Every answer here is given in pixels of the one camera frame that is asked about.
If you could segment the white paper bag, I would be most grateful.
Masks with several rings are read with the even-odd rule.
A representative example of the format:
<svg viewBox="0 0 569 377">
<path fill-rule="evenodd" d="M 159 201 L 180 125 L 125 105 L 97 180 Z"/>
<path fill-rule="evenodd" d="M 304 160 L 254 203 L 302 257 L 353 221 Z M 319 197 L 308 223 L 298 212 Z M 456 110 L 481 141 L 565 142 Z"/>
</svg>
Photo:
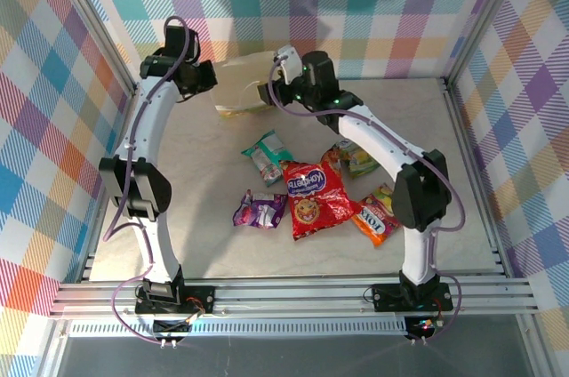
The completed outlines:
<svg viewBox="0 0 569 377">
<path fill-rule="evenodd" d="M 269 109 L 258 86 L 268 81 L 274 53 L 256 52 L 213 63 L 218 84 L 211 90 L 215 109 L 222 118 L 244 116 Z"/>
</svg>

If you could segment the teal white snack packet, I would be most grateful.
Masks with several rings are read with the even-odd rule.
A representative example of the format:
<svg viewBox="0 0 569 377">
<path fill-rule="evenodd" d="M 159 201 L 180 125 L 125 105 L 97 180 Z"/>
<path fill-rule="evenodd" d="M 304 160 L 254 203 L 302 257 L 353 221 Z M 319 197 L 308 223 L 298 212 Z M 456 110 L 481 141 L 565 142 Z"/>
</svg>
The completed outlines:
<svg viewBox="0 0 569 377">
<path fill-rule="evenodd" d="M 293 155 L 278 138 L 276 132 L 266 132 L 251 147 L 241 152 L 248 156 L 260 172 L 265 185 L 271 186 L 283 177 L 281 161 L 292 161 Z"/>
</svg>

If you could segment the yellow green snack packet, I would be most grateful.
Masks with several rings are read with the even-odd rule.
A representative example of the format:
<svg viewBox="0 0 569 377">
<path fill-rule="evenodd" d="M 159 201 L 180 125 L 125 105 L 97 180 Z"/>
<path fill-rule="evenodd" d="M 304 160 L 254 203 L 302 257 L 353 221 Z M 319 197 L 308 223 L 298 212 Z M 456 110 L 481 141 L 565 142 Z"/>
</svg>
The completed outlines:
<svg viewBox="0 0 569 377">
<path fill-rule="evenodd" d="M 336 143 L 341 160 L 348 167 L 352 179 L 366 175 L 381 167 L 363 148 L 351 140 L 339 140 Z"/>
</svg>

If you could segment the large red candy bag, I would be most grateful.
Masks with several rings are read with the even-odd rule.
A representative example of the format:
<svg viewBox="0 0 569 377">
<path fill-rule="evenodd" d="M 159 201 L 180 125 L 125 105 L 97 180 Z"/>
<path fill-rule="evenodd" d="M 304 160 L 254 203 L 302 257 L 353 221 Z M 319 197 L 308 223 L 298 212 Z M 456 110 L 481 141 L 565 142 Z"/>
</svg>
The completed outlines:
<svg viewBox="0 0 569 377">
<path fill-rule="evenodd" d="M 341 174 L 327 164 L 281 161 L 293 219 L 293 240 L 336 227 L 360 213 L 349 198 Z"/>
</svg>

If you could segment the purple snack packet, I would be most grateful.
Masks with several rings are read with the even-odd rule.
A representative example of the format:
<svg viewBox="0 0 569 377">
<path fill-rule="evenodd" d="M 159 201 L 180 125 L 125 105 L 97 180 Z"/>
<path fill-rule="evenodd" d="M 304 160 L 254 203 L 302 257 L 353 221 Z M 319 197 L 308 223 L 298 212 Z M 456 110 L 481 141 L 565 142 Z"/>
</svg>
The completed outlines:
<svg viewBox="0 0 569 377">
<path fill-rule="evenodd" d="M 257 229 L 276 229 L 282 220 L 288 196 L 285 194 L 254 193 L 248 189 L 233 214 L 233 225 Z"/>
</svg>

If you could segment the small black controller board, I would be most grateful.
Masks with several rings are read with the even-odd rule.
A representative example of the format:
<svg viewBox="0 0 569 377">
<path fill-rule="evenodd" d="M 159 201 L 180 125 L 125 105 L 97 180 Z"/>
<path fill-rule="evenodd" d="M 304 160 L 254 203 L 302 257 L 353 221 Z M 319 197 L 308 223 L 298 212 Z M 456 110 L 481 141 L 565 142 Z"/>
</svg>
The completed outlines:
<svg viewBox="0 0 569 377">
<path fill-rule="evenodd" d="M 187 333 L 190 326 L 187 319 L 181 321 L 155 320 L 152 324 L 152 333 Z"/>
<path fill-rule="evenodd" d="M 433 317 L 406 317 L 405 337 L 409 340 L 422 340 L 432 337 L 437 331 L 437 320 Z"/>
</svg>

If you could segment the aluminium frame post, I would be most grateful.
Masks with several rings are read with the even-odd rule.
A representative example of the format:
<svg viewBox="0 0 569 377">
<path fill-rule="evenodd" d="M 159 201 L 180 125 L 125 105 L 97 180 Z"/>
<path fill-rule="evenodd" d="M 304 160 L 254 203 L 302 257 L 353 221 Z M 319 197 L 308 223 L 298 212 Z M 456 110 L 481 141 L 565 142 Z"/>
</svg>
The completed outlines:
<svg viewBox="0 0 569 377">
<path fill-rule="evenodd" d="M 503 1 L 466 0 L 467 15 L 442 71 L 445 85 L 457 83 Z"/>
<path fill-rule="evenodd" d="M 111 35 L 105 28 L 92 0 L 71 0 L 79 16 L 84 22 L 94 42 L 98 45 L 101 54 L 109 64 L 121 87 L 131 96 L 136 93 L 136 83 L 119 54 Z"/>
</svg>

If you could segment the aluminium side rail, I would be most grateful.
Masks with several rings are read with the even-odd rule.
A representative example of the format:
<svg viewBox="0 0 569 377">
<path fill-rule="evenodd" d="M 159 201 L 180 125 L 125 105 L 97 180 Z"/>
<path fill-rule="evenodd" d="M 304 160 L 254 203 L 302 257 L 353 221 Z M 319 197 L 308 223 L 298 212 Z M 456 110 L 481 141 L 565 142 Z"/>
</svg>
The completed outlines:
<svg viewBox="0 0 569 377">
<path fill-rule="evenodd" d="M 124 137 L 126 126 L 128 125 L 129 118 L 132 114 L 133 103 L 136 101 L 137 92 L 140 89 L 140 84 L 135 83 L 132 90 L 128 93 L 124 105 L 124 113 L 118 118 L 118 133 L 115 139 L 111 142 L 112 154 L 116 148 L 121 144 Z M 75 267 L 75 273 L 70 281 L 74 283 L 82 283 L 89 280 L 92 264 L 94 263 L 94 256 L 100 239 L 100 233 L 105 220 L 105 215 L 108 207 L 109 195 L 105 188 L 103 181 L 100 182 L 100 191 L 96 199 L 95 205 L 92 208 L 91 222 L 88 225 L 84 241 L 81 243 L 81 251 L 79 254 L 78 262 Z"/>
<path fill-rule="evenodd" d="M 439 86 L 444 97 L 448 115 L 453 125 L 454 135 L 461 152 L 461 160 L 464 164 L 466 175 L 469 181 L 469 191 L 472 194 L 476 210 L 469 212 L 480 220 L 484 229 L 485 238 L 493 256 L 494 267 L 490 271 L 493 275 L 501 277 L 512 277 L 512 269 L 509 259 L 504 251 L 502 241 L 498 234 L 497 224 L 490 209 L 489 202 L 485 196 L 482 176 L 477 168 L 472 145 L 469 141 L 466 125 L 463 123 L 461 113 L 453 88 L 448 84 L 447 79 L 439 79 Z"/>
</svg>

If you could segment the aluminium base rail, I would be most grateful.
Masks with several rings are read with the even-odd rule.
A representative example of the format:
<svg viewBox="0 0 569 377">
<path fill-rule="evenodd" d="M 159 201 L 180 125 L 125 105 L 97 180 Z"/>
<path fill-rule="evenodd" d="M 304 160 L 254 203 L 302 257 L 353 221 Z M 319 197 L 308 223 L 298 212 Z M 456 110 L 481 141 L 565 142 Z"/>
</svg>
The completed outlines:
<svg viewBox="0 0 569 377">
<path fill-rule="evenodd" d="M 277 277 L 189 280 L 214 287 L 212 316 L 218 318 L 357 317 L 374 312 L 373 277 Z M 529 282 L 503 275 L 461 276 L 450 283 L 455 311 L 465 315 L 534 314 Z M 52 305 L 53 318 L 111 317 L 114 282 L 64 284 Z"/>
</svg>

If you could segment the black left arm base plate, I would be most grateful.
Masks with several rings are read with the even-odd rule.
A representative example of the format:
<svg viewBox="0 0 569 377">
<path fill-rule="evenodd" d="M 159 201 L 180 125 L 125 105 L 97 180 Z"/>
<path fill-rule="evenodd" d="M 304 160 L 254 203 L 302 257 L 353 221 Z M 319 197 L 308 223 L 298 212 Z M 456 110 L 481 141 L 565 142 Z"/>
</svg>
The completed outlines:
<svg viewBox="0 0 569 377">
<path fill-rule="evenodd" d="M 193 286 L 159 284 L 144 280 L 135 289 L 137 314 L 191 314 L 199 310 L 211 313 L 215 288 L 210 285 Z"/>
</svg>

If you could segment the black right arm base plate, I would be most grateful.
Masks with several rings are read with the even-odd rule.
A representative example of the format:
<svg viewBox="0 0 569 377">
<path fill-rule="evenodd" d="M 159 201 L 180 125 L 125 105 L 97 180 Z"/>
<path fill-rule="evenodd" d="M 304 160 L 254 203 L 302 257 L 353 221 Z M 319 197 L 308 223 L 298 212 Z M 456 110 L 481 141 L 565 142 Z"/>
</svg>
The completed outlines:
<svg viewBox="0 0 569 377">
<path fill-rule="evenodd" d="M 375 284 L 372 288 L 376 312 L 439 312 L 452 311 L 453 300 L 449 285 L 439 283 L 416 293 L 407 284 Z"/>
</svg>

